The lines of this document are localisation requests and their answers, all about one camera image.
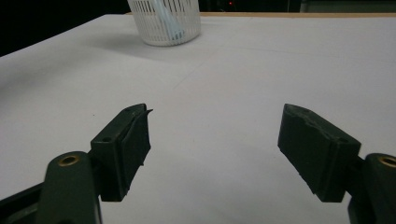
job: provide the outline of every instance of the brass hole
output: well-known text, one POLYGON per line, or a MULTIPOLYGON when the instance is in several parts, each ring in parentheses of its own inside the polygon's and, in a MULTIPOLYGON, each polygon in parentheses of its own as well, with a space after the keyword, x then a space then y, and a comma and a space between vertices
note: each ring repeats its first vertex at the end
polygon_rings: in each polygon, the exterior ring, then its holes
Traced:
POLYGON ((379 161, 381 161, 384 165, 396 168, 396 159, 392 157, 380 157, 379 161))
POLYGON ((79 160, 78 156, 66 156, 64 158, 62 158, 61 160, 59 160, 58 164, 60 166, 69 166, 69 165, 73 165, 75 163, 77 163, 79 160))

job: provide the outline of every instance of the white mesh container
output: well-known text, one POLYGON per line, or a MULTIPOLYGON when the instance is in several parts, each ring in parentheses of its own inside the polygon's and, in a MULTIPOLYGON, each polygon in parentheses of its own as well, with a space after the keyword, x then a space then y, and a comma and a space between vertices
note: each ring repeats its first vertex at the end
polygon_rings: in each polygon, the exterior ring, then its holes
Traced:
POLYGON ((173 46, 201 32, 198 0, 128 0, 143 41, 153 46, 173 46))

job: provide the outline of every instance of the white tabletop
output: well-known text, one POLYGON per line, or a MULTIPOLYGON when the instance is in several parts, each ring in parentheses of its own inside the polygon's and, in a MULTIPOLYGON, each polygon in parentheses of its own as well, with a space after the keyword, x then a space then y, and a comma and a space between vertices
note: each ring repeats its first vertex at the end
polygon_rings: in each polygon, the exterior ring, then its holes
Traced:
POLYGON ((395 155, 395 85, 396 18, 202 17, 155 48, 106 15, 0 58, 0 199, 146 103, 152 149, 104 223, 348 223, 349 196, 321 203, 277 148, 283 104, 395 155))

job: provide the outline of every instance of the white table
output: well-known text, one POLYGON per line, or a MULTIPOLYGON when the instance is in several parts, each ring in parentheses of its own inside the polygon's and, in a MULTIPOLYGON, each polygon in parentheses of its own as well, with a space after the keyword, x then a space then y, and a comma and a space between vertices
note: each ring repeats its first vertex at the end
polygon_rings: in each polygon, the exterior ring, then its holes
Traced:
POLYGON ((105 223, 348 223, 349 196, 321 203, 277 148, 283 104, 395 155, 395 85, 396 18, 202 17, 155 48, 106 15, 0 58, 0 199, 146 103, 152 149, 105 223))

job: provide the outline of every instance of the white plastic basket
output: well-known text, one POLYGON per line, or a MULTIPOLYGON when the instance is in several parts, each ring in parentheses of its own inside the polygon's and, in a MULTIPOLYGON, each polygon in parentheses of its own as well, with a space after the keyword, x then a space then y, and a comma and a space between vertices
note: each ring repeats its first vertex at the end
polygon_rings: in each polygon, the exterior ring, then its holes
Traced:
POLYGON ((198 0, 128 0, 143 41, 153 46, 173 46, 201 32, 198 0))

